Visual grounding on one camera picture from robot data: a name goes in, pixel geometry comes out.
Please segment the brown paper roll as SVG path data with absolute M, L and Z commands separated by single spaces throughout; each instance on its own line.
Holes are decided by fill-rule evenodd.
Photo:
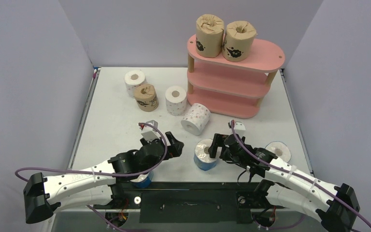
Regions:
M 247 21 L 229 23 L 223 39 L 223 57 L 231 62 L 245 60 L 250 55 L 251 46 L 256 36 L 256 29 Z

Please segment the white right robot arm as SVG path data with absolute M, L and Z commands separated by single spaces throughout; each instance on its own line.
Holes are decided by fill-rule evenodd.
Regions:
M 329 232 L 350 232 L 360 211 L 354 189 L 312 177 L 269 150 L 245 144 L 244 137 L 216 133 L 209 148 L 219 158 L 263 180 L 253 193 L 259 206 L 281 206 L 306 214 Z

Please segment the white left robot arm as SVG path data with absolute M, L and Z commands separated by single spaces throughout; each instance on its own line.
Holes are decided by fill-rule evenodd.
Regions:
M 117 183 L 137 179 L 161 161 L 181 156 L 184 143 L 169 131 L 165 135 L 151 141 L 142 138 L 140 149 L 119 153 L 83 170 L 31 175 L 23 190 L 26 223 L 42 222 L 59 211 L 84 205 L 121 207 L 125 195 L 116 189 Z

